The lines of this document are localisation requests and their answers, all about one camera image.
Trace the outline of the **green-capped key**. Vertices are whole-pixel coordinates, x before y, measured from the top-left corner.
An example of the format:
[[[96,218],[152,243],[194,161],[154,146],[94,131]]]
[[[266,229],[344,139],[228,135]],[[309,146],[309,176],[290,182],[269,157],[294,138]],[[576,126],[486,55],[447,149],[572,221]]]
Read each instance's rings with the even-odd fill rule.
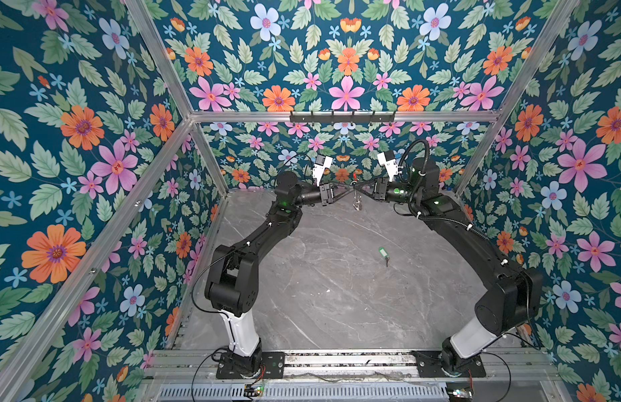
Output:
[[[390,256],[387,251],[383,247],[380,247],[379,253],[385,261],[385,266],[389,266]]]

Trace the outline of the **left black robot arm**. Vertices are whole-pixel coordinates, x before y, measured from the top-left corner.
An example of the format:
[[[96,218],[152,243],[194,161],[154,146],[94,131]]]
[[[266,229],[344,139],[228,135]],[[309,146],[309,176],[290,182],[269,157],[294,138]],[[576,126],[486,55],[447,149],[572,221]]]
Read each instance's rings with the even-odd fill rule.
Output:
[[[224,320],[229,338],[226,359],[240,375],[256,375],[263,361],[252,313],[259,292],[259,263],[297,229],[303,206],[334,204],[350,192],[339,184],[311,185],[284,171],[277,177],[275,200],[263,224],[234,245],[215,249],[204,296]]]

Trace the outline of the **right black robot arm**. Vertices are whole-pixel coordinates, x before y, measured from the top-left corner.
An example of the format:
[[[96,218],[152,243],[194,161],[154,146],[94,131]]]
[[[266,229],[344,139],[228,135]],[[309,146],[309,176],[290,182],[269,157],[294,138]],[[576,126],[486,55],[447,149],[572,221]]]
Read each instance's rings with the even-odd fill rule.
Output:
[[[439,169],[433,161],[417,159],[404,180],[371,179],[354,187],[375,201],[406,205],[410,216],[460,253],[486,288],[474,305],[473,318],[442,344],[439,360],[444,373],[466,372],[484,349],[538,313],[542,274],[510,260],[476,228],[464,209],[440,189]]]

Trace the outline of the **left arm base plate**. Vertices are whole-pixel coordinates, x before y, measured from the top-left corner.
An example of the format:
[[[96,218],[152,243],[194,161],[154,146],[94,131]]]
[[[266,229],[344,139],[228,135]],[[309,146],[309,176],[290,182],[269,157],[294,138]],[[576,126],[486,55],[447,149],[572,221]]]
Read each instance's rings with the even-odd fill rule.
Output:
[[[286,355],[283,352],[257,352],[242,357],[226,352],[216,370],[217,380],[280,380],[284,376]]]

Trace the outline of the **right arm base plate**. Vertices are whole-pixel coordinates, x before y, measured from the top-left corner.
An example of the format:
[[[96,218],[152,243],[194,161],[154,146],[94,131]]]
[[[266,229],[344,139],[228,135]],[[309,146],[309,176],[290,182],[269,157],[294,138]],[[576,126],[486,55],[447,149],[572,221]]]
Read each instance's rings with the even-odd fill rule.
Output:
[[[486,378],[486,370],[479,355],[460,358],[455,352],[412,351],[421,378]]]

